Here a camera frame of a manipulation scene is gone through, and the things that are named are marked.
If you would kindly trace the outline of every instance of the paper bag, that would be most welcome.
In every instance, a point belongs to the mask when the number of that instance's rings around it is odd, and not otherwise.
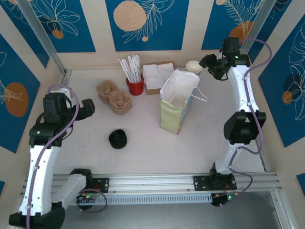
[[[189,110],[199,77],[191,72],[175,70],[160,90],[160,127],[179,134],[182,122]]]
[[[184,108],[179,108],[162,99],[160,128],[172,132],[176,135],[179,134],[182,122],[189,111],[192,100],[193,97],[190,96]]]

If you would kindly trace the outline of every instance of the red cup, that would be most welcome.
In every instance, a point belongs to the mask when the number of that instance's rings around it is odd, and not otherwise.
[[[131,83],[129,80],[126,78],[126,83],[129,89],[129,93],[132,95],[141,95],[144,90],[144,78],[143,75],[141,74],[141,82],[139,83]]]

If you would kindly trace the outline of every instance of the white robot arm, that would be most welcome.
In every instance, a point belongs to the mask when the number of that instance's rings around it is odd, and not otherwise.
[[[226,74],[233,89],[236,110],[224,124],[224,137],[227,142],[222,156],[210,170],[210,175],[206,179],[209,182],[207,186],[210,188],[209,190],[224,190],[226,185],[236,189],[234,176],[229,165],[233,166],[241,151],[240,147],[250,144],[259,133],[250,105],[255,112],[260,127],[266,120],[266,114],[259,111],[255,102],[250,74],[247,73],[249,72],[250,60],[247,54],[240,54],[238,38],[224,39],[220,55],[218,57],[214,54],[207,55],[203,57],[199,64],[203,68],[207,67],[208,72],[216,80],[226,80],[222,79]],[[237,151],[237,154],[233,162],[230,163],[235,151]]]
[[[82,103],[83,107],[79,109],[76,121],[91,116],[95,111],[91,99],[83,100]],[[35,164],[44,146],[67,126],[76,109],[72,106],[69,90],[64,88],[47,94],[43,99],[43,107],[44,113],[37,118],[36,124],[30,130],[31,160],[26,191],[19,212],[10,215],[9,224],[25,228],[26,216],[30,209],[30,228],[60,229],[69,204],[81,190],[92,188],[92,174],[88,169],[73,170],[61,189],[51,196],[54,167],[67,132],[53,141],[44,151],[39,166],[36,167]],[[31,187],[35,169],[37,170],[35,183]],[[32,190],[31,206],[28,206],[30,189]]]

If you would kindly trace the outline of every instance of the brown cardboard cup carrier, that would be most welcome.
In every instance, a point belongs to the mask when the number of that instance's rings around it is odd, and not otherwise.
[[[96,86],[96,91],[99,94],[99,98],[104,103],[109,103],[110,94],[117,90],[118,86],[111,80],[105,80]]]
[[[118,115],[123,115],[132,107],[130,95],[125,91],[115,90],[109,97],[110,108]]]

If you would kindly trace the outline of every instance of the bag handle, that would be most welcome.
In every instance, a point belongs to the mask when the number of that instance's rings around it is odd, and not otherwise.
[[[199,98],[199,97],[197,97],[197,96],[195,96],[195,95],[192,95],[192,94],[191,94],[191,96],[194,97],[194,98],[196,98],[196,99],[200,99],[200,100],[202,100],[202,101],[206,101],[206,102],[207,102],[207,101],[208,101],[208,98],[200,91],[200,89],[198,88],[198,86],[196,86],[196,88],[197,88],[198,91],[203,95],[203,97],[206,98],[206,100],[205,100],[205,99],[202,99],[202,98]]]

